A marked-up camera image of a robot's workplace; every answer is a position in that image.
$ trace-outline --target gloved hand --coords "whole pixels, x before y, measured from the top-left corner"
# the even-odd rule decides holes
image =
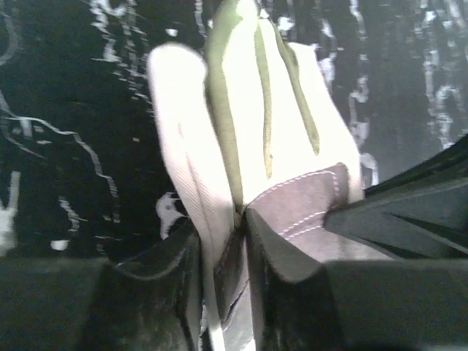
[[[213,275],[245,207],[338,163],[347,200],[363,192],[357,147],[312,47],[283,42],[255,0],[225,0],[205,59],[184,45],[160,46],[148,79],[165,166],[202,241],[212,342],[222,344]]]

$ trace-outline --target olive green stripe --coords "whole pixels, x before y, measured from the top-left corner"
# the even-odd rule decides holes
[[[206,41],[205,57],[208,65],[207,88],[211,95],[213,111],[212,123],[221,148],[233,201],[236,210],[240,211],[244,201],[241,169],[233,115],[227,95],[227,83],[222,71],[222,63],[230,35],[242,21],[242,18],[235,11],[236,4],[236,0],[226,0],[219,6],[214,16],[213,29]]]
[[[312,145],[314,153],[318,155],[320,152],[320,136],[301,88],[301,83],[299,81],[299,67],[297,63],[297,58],[295,57],[293,49],[291,49],[291,47],[287,43],[284,43],[277,27],[273,23],[271,25],[273,26],[275,31],[276,44],[278,45],[279,53],[283,58],[287,72],[290,76],[292,90],[294,91],[299,111],[301,112],[302,120],[306,128],[307,135],[309,136],[309,141]]]
[[[271,104],[271,82],[268,71],[268,60],[266,57],[265,42],[263,41],[262,30],[260,25],[255,31],[255,54],[257,56],[257,66],[262,83],[263,90],[263,106],[265,109],[263,122],[263,159],[265,160],[265,171],[267,179],[271,178],[273,172],[271,159],[271,120],[272,120],[272,104]]]

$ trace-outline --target dark background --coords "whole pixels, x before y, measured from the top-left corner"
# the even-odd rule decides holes
[[[159,152],[146,57],[168,40],[201,52],[217,2],[0,0],[5,206],[12,171],[21,174],[19,243],[9,255],[121,259],[161,240],[156,202],[173,185]],[[428,159],[468,127],[464,3],[264,1],[285,38],[316,45],[361,148],[367,186],[372,176],[375,184]],[[114,51],[106,56],[106,48]],[[71,241],[57,251],[56,240]]]

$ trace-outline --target white stitching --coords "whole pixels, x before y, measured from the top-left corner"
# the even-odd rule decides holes
[[[287,232],[291,231],[292,229],[294,229],[295,227],[297,227],[298,225],[300,224],[303,224],[305,221],[308,221],[309,219],[312,219],[314,218],[315,216],[319,215],[319,214],[326,214],[327,212],[326,211],[321,211],[321,212],[316,212],[314,214],[311,214],[310,216],[307,216],[306,218],[303,218],[301,219],[300,221],[297,221],[296,223],[290,225],[288,228],[286,228],[285,230],[283,230],[282,232],[280,232],[280,235],[283,236],[284,234],[286,234]]]
[[[263,194],[259,195],[255,200],[253,200],[250,203],[249,206],[252,206],[256,202],[258,202],[259,200],[264,198],[266,195],[270,194],[271,192],[274,192],[275,190],[281,188],[282,186],[294,183],[295,181],[298,181],[298,180],[303,179],[303,178],[307,178],[307,177],[310,177],[310,176],[315,176],[317,174],[331,174],[333,176],[333,185],[334,185],[334,189],[335,189],[335,194],[339,191],[339,185],[338,185],[338,180],[336,179],[336,174],[334,172],[332,172],[331,170],[321,170],[320,172],[306,173],[306,174],[300,175],[298,177],[295,177],[293,179],[290,179],[288,181],[284,181],[284,182],[282,182],[280,184],[277,184],[277,185],[273,186],[272,188],[270,188],[269,190],[267,190],[266,192],[264,192]]]
[[[296,236],[298,236],[298,235],[300,235],[300,234],[304,234],[304,233],[310,232],[310,231],[312,231],[312,230],[319,229],[319,228],[321,228],[321,227],[323,227],[323,224],[317,225],[317,226],[315,226],[315,227],[310,227],[310,228],[301,230],[300,232],[291,234],[290,236],[288,236],[288,237],[286,238],[286,240],[289,241],[289,240],[291,240],[292,238],[294,238],[294,237],[296,237]]]

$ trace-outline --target work glove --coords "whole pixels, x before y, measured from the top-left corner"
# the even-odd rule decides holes
[[[284,42],[254,0],[221,3],[204,58],[176,43],[154,49],[148,80],[165,166],[202,242],[211,341],[215,350],[223,350],[222,322],[230,304],[220,304],[218,295],[227,285],[225,280],[217,284],[216,277],[243,269],[239,264],[231,269],[227,261],[239,262],[230,252],[241,251],[236,228],[246,207],[319,174],[328,178],[315,186],[340,196],[320,216],[360,200],[359,153],[326,88],[314,48]],[[309,202],[318,200],[313,189],[307,193]],[[284,209],[269,213],[277,225],[287,222],[293,229],[308,223],[306,216],[298,219],[302,211],[288,211],[298,195],[276,201]],[[285,238],[293,233],[288,227]]]

